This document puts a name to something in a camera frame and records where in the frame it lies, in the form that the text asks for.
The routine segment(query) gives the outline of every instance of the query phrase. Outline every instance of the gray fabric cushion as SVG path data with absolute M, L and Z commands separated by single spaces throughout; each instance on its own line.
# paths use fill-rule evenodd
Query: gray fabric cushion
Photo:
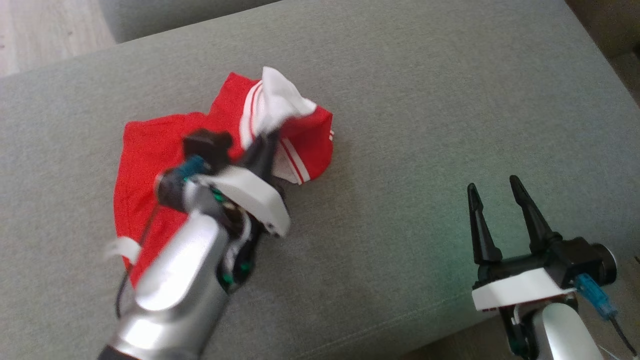
M 111 34 L 126 42 L 277 0 L 99 0 Z
M 282 1 L 0 80 L 5 358 L 98 353 L 124 124 L 263 65 L 333 112 L 334 159 L 285 189 L 291 235 L 206 359 L 388 359 L 480 321 L 472 181 L 506 257 L 528 251 L 511 174 L 565 236 L 637 246 L 640 111 L 562 0 Z

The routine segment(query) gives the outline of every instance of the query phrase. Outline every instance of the black cable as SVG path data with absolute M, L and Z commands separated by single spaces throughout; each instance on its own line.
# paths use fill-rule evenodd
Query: black cable
M 151 230 L 151 224 L 153 224 L 154 218 L 156 217 L 158 210 L 160 210 L 160 204 L 156 203 L 156 205 L 154 206 L 154 209 L 151 211 L 151 215 L 149 215 L 149 217 L 147 218 L 145 229 L 142 230 L 142 236 L 140 236 L 140 241 L 138 242 L 140 244 L 141 249 L 142 249 L 142 246 L 145 244 L 145 241 L 147 240 L 147 236 L 149 235 L 149 231 Z M 122 280 L 120 281 L 120 287 L 118 287 L 118 293 L 116 294 L 115 311 L 116 311 L 116 318 L 118 319 L 121 317 L 120 302 L 122 301 L 122 293 L 124 293 L 124 288 L 127 286 L 127 280 L 129 279 L 129 274 L 131 273 L 132 268 L 133 268 L 133 264 L 129 262 L 129 266 L 127 266 L 127 269 L 125 270 L 124 275 L 122 276 Z
M 618 335 L 620 335 L 620 338 L 622 339 L 622 342 L 625 344 L 625 346 L 631 351 L 631 354 L 633 354 L 633 356 L 638 356 L 637 351 L 634 349 L 634 347 L 631 345 L 631 343 L 629 342 L 629 340 L 627 339 L 627 337 L 625 336 L 625 333 L 622 332 L 622 329 L 620 328 L 620 324 L 618 324 L 618 321 L 616 320 L 615 317 L 611 316 L 609 318 L 609 320 L 611 320 L 611 323 L 613 324 L 613 327 L 616 329 L 616 332 L 618 333 Z

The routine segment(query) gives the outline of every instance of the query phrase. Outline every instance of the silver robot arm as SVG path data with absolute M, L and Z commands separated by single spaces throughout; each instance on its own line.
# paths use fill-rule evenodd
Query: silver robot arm
M 145 270 L 99 360 L 195 360 L 247 280 L 263 233 L 284 236 L 289 214 L 271 185 L 278 133 L 259 136 L 231 165 L 228 134 L 184 139 L 186 162 L 159 176 L 161 205 L 188 219 Z

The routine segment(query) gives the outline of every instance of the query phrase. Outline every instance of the white stripe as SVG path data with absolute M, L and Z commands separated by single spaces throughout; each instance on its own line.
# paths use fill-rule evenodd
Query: white stripe
M 289 157 L 287 155 L 287 152 L 284 150 L 284 146 L 282 145 L 282 141 L 280 141 L 278 143 L 278 151 L 276 151 L 276 161 L 274 163 L 274 169 L 273 169 L 273 175 L 277 176 L 277 177 L 282 177 L 279 176 L 277 173 L 278 168 L 282 168 L 282 166 L 280 166 L 280 164 L 278 163 L 278 159 L 280 159 L 280 157 L 278 156 L 279 154 L 282 154 L 282 159 L 284 161 L 287 162 L 287 165 L 289 166 L 289 170 L 291 171 L 291 173 L 293 174 L 293 176 L 295 177 L 295 182 L 291 181 L 291 179 L 289 178 L 284 178 L 285 180 L 288 180 L 292 183 L 298 184 L 300 185 L 302 183 L 302 180 L 300 179 L 300 176 L 298 176 L 298 172 L 296 171 L 296 167 L 293 165 L 293 163 L 289 160 Z
M 260 117 L 259 115 L 263 115 L 262 111 L 258 114 L 260 110 L 258 103 L 262 100 L 264 102 L 264 97 L 262 96 L 262 84 L 256 89 L 255 95 L 253 96 L 253 108 L 251 109 L 251 121 L 249 123 L 251 126 L 251 134 L 253 136 L 258 136 L 258 129 L 260 128 L 260 123 L 264 120 L 264 116 Z
M 251 101 L 253 99 L 253 93 L 255 90 L 261 86 L 262 80 L 258 81 L 256 85 L 251 87 L 249 93 L 246 94 L 246 98 L 244 99 L 244 107 L 242 110 L 242 117 L 240 117 L 240 143 L 242 144 L 243 149 L 249 148 L 251 143 L 253 142 L 251 138 L 251 129 L 249 128 L 249 122 L 251 119 Z
M 296 166 L 296 168 L 298 168 L 298 171 L 300 171 L 300 175 L 302 176 L 302 182 L 304 183 L 305 181 L 311 180 L 311 177 L 309 177 L 309 172 L 307 172 L 307 168 L 305 167 L 304 162 L 302 162 L 300 155 L 298 155 L 298 152 L 293 147 L 293 144 L 291 143 L 291 141 L 289 141 L 289 139 L 282 139 L 282 145 L 284 145 L 287 148 L 287 150 L 289 151 L 289 154 L 291 155 L 291 158 L 293 159 L 294 165 Z

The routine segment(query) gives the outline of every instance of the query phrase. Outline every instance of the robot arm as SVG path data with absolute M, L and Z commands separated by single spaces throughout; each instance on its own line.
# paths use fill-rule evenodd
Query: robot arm
M 523 359 L 601 360 L 578 315 L 575 291 L 584 290 L 578 286 L 583 279 L 594 279 L 598 290 L 598 286 L 613 283 L 617 273 L 613 255 L 584 238 L 564 240 L 551 230 L 520 179 L 511 176 L 509 180 L 527 224 L 531 253 L 502 258 L 484 220 L 477 188 L 469 184 L 471 235 L 478 265 L 472 292 L 476 309 L 500 312 L 511 352 Z
M 99 360 L 198 359 L 251 274 L 261 235 L 286 235 L 289 215 L 269 183 L 278 133 L 259 136 L 235 165 L 227 135 L 189 135 L 186 162 L 157 180 L 159 203 L 189 216 L 139 280 Z

